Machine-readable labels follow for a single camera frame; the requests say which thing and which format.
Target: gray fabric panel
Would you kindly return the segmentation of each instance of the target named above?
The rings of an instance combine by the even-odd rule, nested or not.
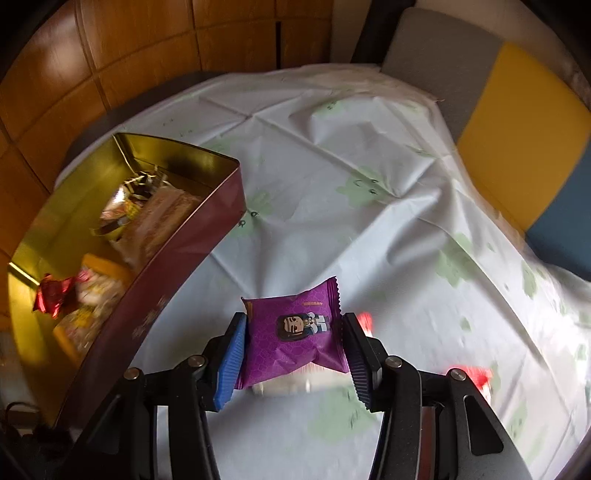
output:
[[[382,72],[432,93],[455,141],[480,98],[502,40],[449,15],[404,11]]]

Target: blue stripe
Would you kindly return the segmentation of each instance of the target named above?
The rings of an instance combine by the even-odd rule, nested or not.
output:
[[[591,141],[525,240],[541,260],[591,280]]]

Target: yellow stripe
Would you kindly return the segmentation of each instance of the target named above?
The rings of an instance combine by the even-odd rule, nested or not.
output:
[[[569,177],[590,131],[579,98],[505,43],[457,146],[480,194],[523,233]]]

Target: red foil wrapper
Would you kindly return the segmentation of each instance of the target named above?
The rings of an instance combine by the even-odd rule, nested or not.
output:
[[[52,318],[57,318],[60,308],[66,301],[66,297],[73,286],[74,277],[65,280],[54,280],[51,274],[45,274],[37,287],[33,311],[39,310],[51,314]]]

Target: purple wrapper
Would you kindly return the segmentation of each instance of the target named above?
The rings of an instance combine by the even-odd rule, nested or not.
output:
[[[299,295],[242,301],[249,341],[236,388],[291,373],[310,362],[349,371],[336,277]]]

